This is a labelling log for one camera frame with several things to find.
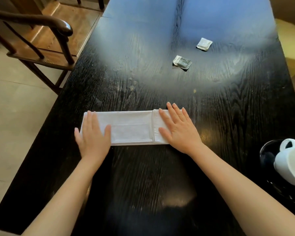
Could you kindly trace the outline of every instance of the black saucer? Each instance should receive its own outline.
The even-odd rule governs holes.
[[[287,200],[295,203],[295,186],[287,182],[274,169],[275,156],[279,153],[283,140],[267,142],[260,150],[261,170],[268,185]]]

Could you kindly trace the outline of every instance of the black wooden table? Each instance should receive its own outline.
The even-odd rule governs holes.
[[[206,145],[262,187],[260,147],[295,138],[269,0],[110,0],[103,16],[0,204],[1,230],[21,234],[71,174],[86,110],[175,102]],[[196,48],[201,37],[213,41],[207,52]],[[188,71],[172,65],[176,55],[192,60]],[[111,148],[73,234],[98,232],[244,235],[214,185],[169,145]]]

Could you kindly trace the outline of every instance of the person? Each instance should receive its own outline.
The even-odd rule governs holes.
[[[205,146],[186,110],[167,103],[170,117],[159,113],[169,130],[161,135],[178,151],[189,155],[213,182],[247,236],[295,236],[295,215]],[[102,135],[96,113],[87,112],[83,136],[75,128],[81,160],[24,236],[70,235],[93,175],[111,145],[111,126]]]

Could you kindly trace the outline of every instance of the cup handle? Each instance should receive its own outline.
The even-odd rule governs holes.
[[[295,139],[291,139],[291,138],[288,138],[288,139],[285,139],[281,145],[280,145],[280,152],[285,150],[286,149],[286,146],[288,143],[292,143],[292,147],[295,147]]]

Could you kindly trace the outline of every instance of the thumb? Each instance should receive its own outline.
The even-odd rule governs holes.
[[[74,136],[75,136],[76,143],[78,144],[78,146],[80,146],[82,143],[82,137],[77,127],[74,128]]]
[[[104,137],[109,140],[109,142],[111,143],[111,125],[107,125],[105,127],[105,134]]]
[[[166,130],[163,127],[159,127],[158,131],[162,135],[162,137],[165,138],[168,141],[169,144],[172,142],[173,138],[171,136],[171,133],[168,130]]]

